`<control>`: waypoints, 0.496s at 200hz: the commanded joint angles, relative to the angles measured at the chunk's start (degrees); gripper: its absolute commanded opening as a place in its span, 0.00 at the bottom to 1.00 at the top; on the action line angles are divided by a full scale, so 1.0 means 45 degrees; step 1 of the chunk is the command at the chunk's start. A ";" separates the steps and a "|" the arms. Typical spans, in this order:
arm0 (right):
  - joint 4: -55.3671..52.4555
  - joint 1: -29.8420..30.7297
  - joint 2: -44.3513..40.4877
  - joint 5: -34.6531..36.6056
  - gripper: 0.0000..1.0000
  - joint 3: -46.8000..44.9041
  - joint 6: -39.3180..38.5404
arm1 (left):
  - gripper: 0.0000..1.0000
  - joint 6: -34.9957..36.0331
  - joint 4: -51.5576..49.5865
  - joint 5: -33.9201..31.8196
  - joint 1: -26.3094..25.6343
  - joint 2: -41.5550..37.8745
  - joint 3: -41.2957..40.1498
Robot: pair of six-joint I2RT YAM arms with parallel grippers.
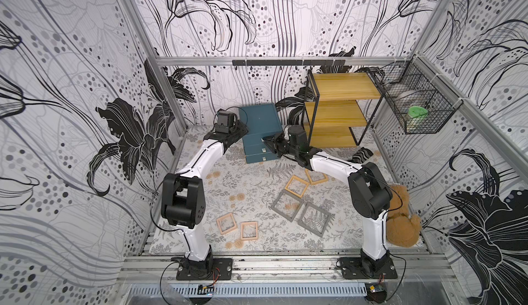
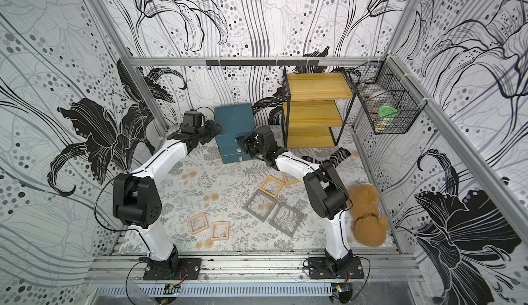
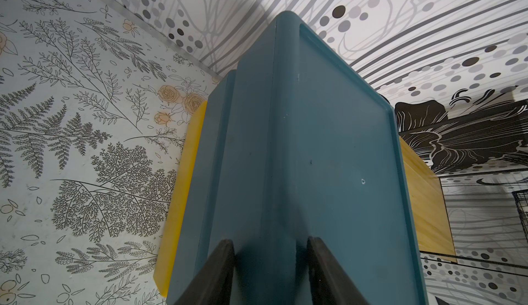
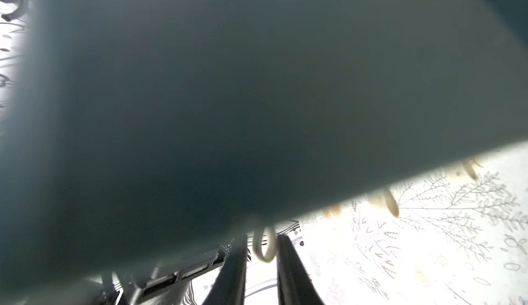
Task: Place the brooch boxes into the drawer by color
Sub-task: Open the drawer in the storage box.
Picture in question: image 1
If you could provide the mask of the teal drawer cabinet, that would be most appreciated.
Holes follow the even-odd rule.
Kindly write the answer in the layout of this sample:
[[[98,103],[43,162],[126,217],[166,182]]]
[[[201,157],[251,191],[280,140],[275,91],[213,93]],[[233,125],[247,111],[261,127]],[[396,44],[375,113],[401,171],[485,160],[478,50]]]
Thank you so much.
[[[248,133],[242,138],[246,163],[277,160],[277,154],[266,147],[263,138],[274,136],[283,130],[274,104],[260,104],[239,108],[241,121]]]

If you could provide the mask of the yellow brooch box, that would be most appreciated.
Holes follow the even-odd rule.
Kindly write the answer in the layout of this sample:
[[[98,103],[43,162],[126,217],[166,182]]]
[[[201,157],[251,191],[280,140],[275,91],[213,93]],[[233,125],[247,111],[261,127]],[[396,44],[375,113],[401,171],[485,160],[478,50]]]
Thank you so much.
[[[302,199],[309,188],[310,183],[301,179],[300,177],[293,175],[290,180],[287,182],[285,190],[291,193],[294,196]]]
[[[329,181],[328,176],[324,173],[319,173],[316,171],[305,169],[305,174],[311,185],[318,185],[318,184],[322,184],[322,183]]]

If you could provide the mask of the teal top drawer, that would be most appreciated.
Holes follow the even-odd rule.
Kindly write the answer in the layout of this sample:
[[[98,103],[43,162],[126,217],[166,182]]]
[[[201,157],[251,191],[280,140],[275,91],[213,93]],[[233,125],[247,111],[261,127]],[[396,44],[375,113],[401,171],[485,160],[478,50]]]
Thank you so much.
[[[276,133],[279,133],[281,131],[268,131],[263,133],[248,133],[246,134],[242,140],[244,146],[255,146],[257,144],[262,144],[262,138],[263,137],[269,137],[273,136]]]

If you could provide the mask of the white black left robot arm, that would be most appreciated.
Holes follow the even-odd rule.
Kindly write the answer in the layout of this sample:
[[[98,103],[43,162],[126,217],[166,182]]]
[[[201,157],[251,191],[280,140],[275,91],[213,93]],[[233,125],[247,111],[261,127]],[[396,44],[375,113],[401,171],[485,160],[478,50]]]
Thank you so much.
[[[203,179],[226,151],[248,133],[247,126],[235,113],[221,109],[216,117],[212,130],[204,136],[190,162],[164,178],[160,208],[161,217],[182,233],[188,246],[189,265],[206,271],[213,269],[213,250],[202,226],[206,213]]]

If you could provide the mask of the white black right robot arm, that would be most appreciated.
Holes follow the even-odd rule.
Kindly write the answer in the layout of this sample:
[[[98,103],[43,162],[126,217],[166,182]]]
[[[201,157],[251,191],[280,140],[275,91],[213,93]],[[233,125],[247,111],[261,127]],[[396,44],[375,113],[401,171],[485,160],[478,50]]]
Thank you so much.
[[[310,146],[305,129],[299,125],[265,136],[263,142],[279,157],[290,156],[299,166],[348,185],[351,204],[362,216],[362,258],[373,264],[389,259],[386,219],[393,193],[377,165],[371,162],[352,163]]]

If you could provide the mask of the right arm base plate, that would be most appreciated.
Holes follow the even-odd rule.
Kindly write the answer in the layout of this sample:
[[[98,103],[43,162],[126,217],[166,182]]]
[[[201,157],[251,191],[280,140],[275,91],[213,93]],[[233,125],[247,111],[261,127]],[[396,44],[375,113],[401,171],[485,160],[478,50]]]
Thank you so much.
[[[398,278],[390,252],[374,260],[360,251],[360,257],[342,257],[336,262],[345,280],[393,280]]]

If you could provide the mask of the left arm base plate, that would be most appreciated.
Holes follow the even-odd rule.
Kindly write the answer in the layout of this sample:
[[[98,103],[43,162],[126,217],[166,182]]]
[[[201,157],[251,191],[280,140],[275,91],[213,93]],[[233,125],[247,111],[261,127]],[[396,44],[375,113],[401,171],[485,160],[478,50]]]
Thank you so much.
[[[202,262],[181,259],[177,281],[227,281],[231,280],[232,258],[212,258]]]

